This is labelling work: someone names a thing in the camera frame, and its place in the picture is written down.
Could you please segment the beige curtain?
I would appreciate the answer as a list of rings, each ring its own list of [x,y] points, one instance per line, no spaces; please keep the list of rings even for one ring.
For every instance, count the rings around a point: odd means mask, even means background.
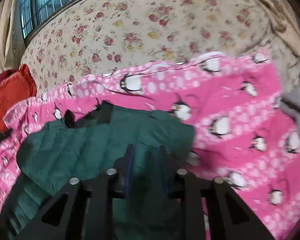
[[[0,73],[19,68],[24,51],[20,0],[2,0],[0,2]]]
[[[257,0],[270,18],[273,32],[300,57],[300,29],[296,15],[287,0]]]

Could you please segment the pink penguin blanket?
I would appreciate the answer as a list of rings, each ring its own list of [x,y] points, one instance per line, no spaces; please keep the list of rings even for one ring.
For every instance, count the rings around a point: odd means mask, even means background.
[[[300,134],[279,107],[276,68],[263,51],[229,58],[218,51],[182,63],[150,62],[109,74],[89,74],[4,116],[11,135],[0,143],[0,214],[20,175],[24,140],[67,111],[79,120],[108,102],[138,111],[163,111],[194,128],[183,165],[203,179],[221,177],[274,239],[300,218]]]

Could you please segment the floral bed sheet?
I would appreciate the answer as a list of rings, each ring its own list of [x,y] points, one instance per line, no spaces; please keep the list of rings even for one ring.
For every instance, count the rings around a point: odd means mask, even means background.
[[[273,32],[257,0],[83,0],[45,25],[21,61],[44,92],[150,61],[259,48],[269,52],[285,91],[300,85],[300,57]]]

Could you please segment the red ruffled heart pillow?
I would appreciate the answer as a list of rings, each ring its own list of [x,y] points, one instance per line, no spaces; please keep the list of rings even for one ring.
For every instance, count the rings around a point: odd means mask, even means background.
[[[26,64],[0,74],[0,133],[7,131],[3,121],[7,110],[15,103],[36,94],[37,86]]]

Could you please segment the beige curtain right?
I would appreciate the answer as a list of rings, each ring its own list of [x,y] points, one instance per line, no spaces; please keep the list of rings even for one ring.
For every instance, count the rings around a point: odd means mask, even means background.
[[[296,15],[287,0],[257,0],[270,18],[273,32],[300,57],[300,29]]]

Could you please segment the dark green puffer jacket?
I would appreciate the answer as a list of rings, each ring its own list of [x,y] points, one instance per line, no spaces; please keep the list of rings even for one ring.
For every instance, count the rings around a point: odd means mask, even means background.
[[[134,145],[132,190],[113,203],[117,239],[177,239],[179,205],[161,187],[159,147],[185,162],[194,128],[163,111],[138,111],[103,102],[85,117],[48,122],[17,152],[20,175],[0,214],[3,239],[15,239],[45,202],[71,178],[87,180],[112,167]]]

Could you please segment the beige curtain left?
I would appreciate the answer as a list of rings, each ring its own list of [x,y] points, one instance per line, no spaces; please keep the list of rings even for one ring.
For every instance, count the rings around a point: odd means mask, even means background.
[[[0,73],[19,68],[24,51],[20,0],[2,0],[0,2]]]

